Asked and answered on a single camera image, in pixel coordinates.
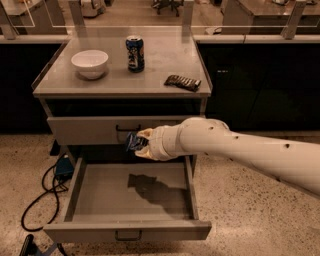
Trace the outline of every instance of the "white bowl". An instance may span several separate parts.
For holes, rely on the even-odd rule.
[[[99,50],[78,52],[71,58],[72,65],[84,77],[97,79],[108,69],[108,54]]]

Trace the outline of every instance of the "power strip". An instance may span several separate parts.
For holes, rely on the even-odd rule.
[[[55,176],[58,180],[70,179],[73,175],[74,167],[68,157],[61,158],[56,167]]]

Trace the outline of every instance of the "soda can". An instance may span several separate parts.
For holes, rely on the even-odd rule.
[[[137,73],[144,69],[144,47],[143,40],[140,36],[128,36],[126,40],[128,50],[128,69]]]

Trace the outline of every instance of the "gray cabinet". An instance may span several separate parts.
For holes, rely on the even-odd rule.
[[[197,212],[196,157],[154,162],[124,147],[128,131],[204,114],[211,84],[190,33],[177,27],[84,32],[71,39],[34,91],[75,165],[61,220],[45,232],[55,242],[205,239],[211,223]],[[137,33],[144,39],[146,68],[132,74],[125,38]],[[72,55],[88,47],[110,53],[110,71],[99,80],[83,80],[70,67]],[[175,72],[200,79],[200,90],[164,86]]]

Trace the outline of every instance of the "power cord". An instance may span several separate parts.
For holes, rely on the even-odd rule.
[[[41,185],[42,188],[45,190],[45,192],[43,192],[40,196],[38,196],[35,200],[33,200],[31,202],[31,204],[25,209],[25,211],[22,214],[21,217],[21,226],[24,230],[28,231],[28,232],[37,232],[43,229],[42,227],[38,227],[38,228],[28,228],[25,224],[25,218],[27,213],[29,212],[29,210],[45,195],[54,194],[54,197],[56,199],[56,210],[54,215],[52,216],[52,218],[49,220],[49,222],[47,224],[50,224],[53,222],[53,220],[57,217],[59,210],[60,210],[60,200],[59,200],[59,196],[58,193],[62,193],[62,192],[66,192],[68,191],[68,188],[64,185],[68,179],[64,178],[64,179],[60,179],[55,175],[55,169],[57,164],[59,163],[59,161],[65,156],[65,154],[63,154],[62,156],[59,157],[59,159],[56,161],[56,163],[51,166],[43,175],[42,180],[41,180]],[[45,180],[47,175],[49,174],[49,172],[53,170],[53,178],[52,178],[52,187],[51,188],[47,188],[45,185]],[[60,253],[64,256],[67,256],[67,254],[65,253],[62,244],[61,243],[57,243],[57,248],[60,251]]]

